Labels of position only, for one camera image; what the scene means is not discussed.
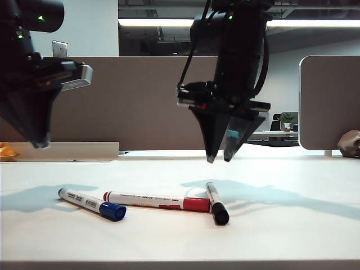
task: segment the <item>tabletop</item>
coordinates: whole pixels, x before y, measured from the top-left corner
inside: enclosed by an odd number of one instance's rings
[[[1,163],[2,269],[359,269],[360,159],[243,145],[231,162],[204,151],[130,152],[113,161]],[[128,206],[112,222],[59,199],[67,187],[206,197],[210,213]]]

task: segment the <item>cable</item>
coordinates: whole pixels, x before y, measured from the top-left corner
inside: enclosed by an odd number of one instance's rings
[[[256,83],[256,86],[254,88],[254,95],[255,97],[261,90],[261,88],[264,86],[266,74],[268,73],[269,68],[269,44],[266,37],[266,28],[263,32],[264,35],[264,56],[263,56],[263,66],[260,71],[258,82]]]
[[[180,77],[180,81],[179,81],[178,84],[177,84],[177,91],[178,91],[178,92],[180,91],[180,87],[181,87],[181,85],[182,85],[182,83],[183,83],[183,81],[184,81],[184,78],[185,78],[187,69],[188,69],[188,67],[190,66],[190,62],[191,62],[192,56],[193,56],[193,54],[194,54],[194,51],[195,51],[195,48],[196,48],[196,45],[197,45],[197,41],[198,41],[198,39],[199,39],[199,31],[201,30],[201,27],[202,27],[202,25],[204,24],[206,15],[208,14],[210,2],[211,2],[211,0],[207,0],[207,1],[206,1],[205,7],[204,7],[204,12],[202,13],[202,17],[201,17],[201,21],[200,21],[200,27],[199,27],[199,29],[198,29],[198,32],[197,32],[196,36],[194,37],[194,40],[193,40],[193,42],[192,42],[192,46],[191,46],[191,50],[190,50],[189,57],[187,58],[186,64],[185,64],[184,69],[183,69],[183,71],[182,71],[182,74],[181,74],[181,77]]]

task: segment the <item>electrical outlet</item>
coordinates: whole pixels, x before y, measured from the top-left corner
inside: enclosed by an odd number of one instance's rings
[[[52,41],[52,56],[53,57],[67,57],[68,56],[68,44],[61,41]]]

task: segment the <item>black marker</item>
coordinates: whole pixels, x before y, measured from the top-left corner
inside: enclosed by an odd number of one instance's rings
[[[225,225],[229,222],[229,214],[227,213],[225,206],[221,202],[219,194],[216,191],[213,183],[206,183],[206,193],[208,193],[208,197],[210,199],[211,212],[213,213],[215,222],[218,225]]]

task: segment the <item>cubicle partition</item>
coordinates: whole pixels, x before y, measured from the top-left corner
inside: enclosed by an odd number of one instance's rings
[[[360,56],[309,56],[300,63],[299,139],[306,149],[338,149],[360,130]]]
[[[90,86],[62,91],[53,104],[53,142],[118,141],[121,149],[203,149],[193,114],[178,107],[186,57],[74,57],[93,67]],[[186,82],[211,80],[216,57],[194,57]],[[25,139],[0,119],[2,141]]]

